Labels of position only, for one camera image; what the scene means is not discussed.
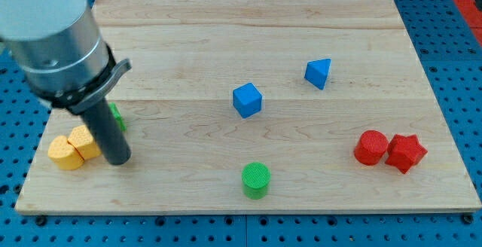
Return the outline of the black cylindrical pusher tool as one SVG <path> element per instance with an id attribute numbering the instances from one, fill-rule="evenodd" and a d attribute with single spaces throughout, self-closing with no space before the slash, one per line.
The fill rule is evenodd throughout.
<path id="1" fill-rule="evenodd" d="M 130 159 L 130 147 L 105 98 L 82 112 L 81 119 L 111 165 L 122 165 Z"/>

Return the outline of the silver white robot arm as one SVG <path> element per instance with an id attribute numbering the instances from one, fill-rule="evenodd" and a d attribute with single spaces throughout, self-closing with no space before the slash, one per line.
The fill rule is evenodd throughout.
<path id="1" fill-rule="evenodd" d="M 129 160 L 105 97 L 130 61 L 114 58 L 88 0 L 1 0 L 1 47 L 39 99 L 81 117 L 111 165 Z"/>

